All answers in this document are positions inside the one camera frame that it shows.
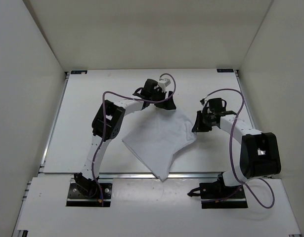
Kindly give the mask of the white fabric skirt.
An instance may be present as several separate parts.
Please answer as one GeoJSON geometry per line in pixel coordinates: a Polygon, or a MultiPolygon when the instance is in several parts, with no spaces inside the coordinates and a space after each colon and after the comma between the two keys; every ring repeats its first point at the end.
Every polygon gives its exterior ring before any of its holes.
{"type": "Polygon", "coordinates": [[[174,155],[196,141],[192,127],[191,120],[182,110],[158,109],[123,137],[122,142],[156,178],[164,182],[174,155]]]}

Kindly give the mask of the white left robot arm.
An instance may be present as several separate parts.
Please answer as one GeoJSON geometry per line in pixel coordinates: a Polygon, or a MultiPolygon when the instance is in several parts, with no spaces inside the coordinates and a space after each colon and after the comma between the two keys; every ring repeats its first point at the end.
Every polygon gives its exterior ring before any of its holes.
{"type": "Polygon", "coordinates": [[[103,93],[102,104],[91,124],[92,141],[87,158],[81,171],[74,174],[77,189],[83,196],[104,199],[98,181],[100,166],[108,145],[119,134],[125,116],[142,111],[151,104],[168,111],[176,109],[173,100],[176,82],[173,77],[168,79],[164,76],[162,74],[158,81],[147,79],[132,97],[112,91],[103,93]]]}

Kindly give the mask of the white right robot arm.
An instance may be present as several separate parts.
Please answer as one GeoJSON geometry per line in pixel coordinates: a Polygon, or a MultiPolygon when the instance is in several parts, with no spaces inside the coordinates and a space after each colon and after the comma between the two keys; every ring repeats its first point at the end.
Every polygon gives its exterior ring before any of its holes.
{"type": "Polygon", "coordinates": [[[221,198],[228,197],[233,187],[242,185],[255,177],[275,175],[281,172],[277,138],[272,132],[261,132],[238,119],[234,111],[219,113],[197,111],[192,132],[209,132],[216,126],[230,135],[229,149],[235,139],[240,145],[237,166],[231,162],[231,170],[221,174],[221,182],[215,192],[221,198]]]}

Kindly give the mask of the right teal corner label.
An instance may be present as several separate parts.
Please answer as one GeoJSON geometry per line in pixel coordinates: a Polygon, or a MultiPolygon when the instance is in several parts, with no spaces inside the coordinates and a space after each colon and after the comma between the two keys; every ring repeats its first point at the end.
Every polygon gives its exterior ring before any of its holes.
{"type": "Polygon", "coordinates": [[[233,69],[217,69],[218,73],[233,73],[233,69]]]}

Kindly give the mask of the teal corner label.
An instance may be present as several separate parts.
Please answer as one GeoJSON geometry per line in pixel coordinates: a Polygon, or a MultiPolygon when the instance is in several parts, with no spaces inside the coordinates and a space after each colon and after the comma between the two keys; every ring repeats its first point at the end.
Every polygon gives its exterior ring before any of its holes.
{"type": "Polygon", "coordinates": [[[218,73],[233,73],[233,69],[217,69],[218,73]]]}
{"type": "Polygon", "coordinates": [[[87,74],[87,70],[72,70],[70,72],[71,75],[85,75],[87,74]]]}

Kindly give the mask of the left teal corner label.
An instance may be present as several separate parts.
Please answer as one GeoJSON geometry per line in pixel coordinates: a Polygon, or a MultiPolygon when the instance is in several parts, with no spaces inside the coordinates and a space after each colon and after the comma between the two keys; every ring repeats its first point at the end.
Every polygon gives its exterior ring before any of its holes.
{"type": "Polygon", "coordinates": [[[85,75],[87,74],[87,70],[72,70],[70,72],[71,75],[85,75]]]}

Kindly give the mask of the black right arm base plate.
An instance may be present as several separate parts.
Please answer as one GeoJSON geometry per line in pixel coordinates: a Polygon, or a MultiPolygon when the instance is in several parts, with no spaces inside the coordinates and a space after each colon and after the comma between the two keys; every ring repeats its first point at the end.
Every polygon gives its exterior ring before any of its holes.
{"type": "Polygon", "coordinates": [[[227,187],[218,181],[200,183],[202,209],[245,209],[248,208],[242,186],[227,187]]]}

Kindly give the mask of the aluminium table edge rail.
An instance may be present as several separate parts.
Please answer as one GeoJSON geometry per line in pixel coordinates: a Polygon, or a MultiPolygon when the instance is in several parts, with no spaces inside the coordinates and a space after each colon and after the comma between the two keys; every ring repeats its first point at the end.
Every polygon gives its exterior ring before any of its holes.
{"type": "MultiPolygon", "coordinates": [[[[179,172],[170,173],[168,178],[170,179],[215,179],[219,173],[214,172],[179,172]]],[[[157,177],[152,173],[101,173],[100,179],[156,179],[157,177]]]]}

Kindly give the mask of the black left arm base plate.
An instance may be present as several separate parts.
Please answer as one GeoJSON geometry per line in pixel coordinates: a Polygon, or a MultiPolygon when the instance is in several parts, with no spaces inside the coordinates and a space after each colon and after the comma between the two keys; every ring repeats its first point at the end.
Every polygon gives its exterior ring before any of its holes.
{"type": "Polygon", "coordinates": [[[100,190],[95,188],[94,192],[85,194],[82,188],[71,180],[66,198],[67,207],[110,207],[113,183],[101,183],[103,191],[103,201],[100,198],[100,190]]]}

